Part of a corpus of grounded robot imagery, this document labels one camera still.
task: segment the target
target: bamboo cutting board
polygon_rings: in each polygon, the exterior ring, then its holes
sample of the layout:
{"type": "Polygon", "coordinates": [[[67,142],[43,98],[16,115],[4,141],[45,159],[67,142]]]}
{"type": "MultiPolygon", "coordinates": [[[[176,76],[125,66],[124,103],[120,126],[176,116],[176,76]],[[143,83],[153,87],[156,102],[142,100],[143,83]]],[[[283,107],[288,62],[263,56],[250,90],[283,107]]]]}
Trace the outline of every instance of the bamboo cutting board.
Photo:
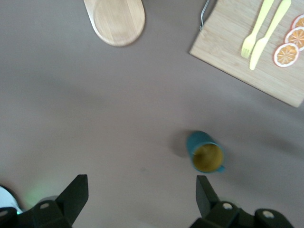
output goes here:
{"type": "MultiPolygon", "coordinates": [[[[190,53],[239,80],[291,105],[299,107],[304,100],[304,51],[298,61],[281,68],[274,64],[273,54],[284,43],[285,35],[298,15],[304,14],[304,1],[292,4],[270,38],[254,71],[249,59],[241,57],[243,41],[255,24],[262,0],[218,0],[212,14],[199,33],[190,53]]],[[[256,40],[262,38],[281,1],[275,0],[256,40]]]]}
{"type": "Polygon", "coordinates": [[[126,46],[142,33],[142,0],[84,0],[92,27],[105,43],[126,46]]]}

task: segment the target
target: blue cup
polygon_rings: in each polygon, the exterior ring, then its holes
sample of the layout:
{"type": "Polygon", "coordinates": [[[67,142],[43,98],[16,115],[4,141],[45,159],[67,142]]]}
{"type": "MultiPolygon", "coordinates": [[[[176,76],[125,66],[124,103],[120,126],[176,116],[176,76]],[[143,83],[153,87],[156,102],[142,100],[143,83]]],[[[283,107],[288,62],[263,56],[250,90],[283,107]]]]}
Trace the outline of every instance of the blue cup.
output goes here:
{"type": "Polygon", "coordinates": [[[224,151],[207,133],[194,132],[187,139],[192,165],[200,172],[223,172],[224,151]]]}

